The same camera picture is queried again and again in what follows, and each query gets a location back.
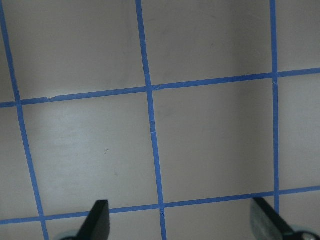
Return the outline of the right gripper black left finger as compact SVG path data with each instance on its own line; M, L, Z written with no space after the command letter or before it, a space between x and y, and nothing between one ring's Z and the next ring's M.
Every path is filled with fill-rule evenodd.
M109 202L108 200L97 200L75 236L75 239L107 240L110 235L110 229Z

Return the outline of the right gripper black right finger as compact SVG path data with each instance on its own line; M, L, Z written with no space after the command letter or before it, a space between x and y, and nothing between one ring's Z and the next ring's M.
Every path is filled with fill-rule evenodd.
M256 240L293 240L295 231L262 197L250 203L250 227Z

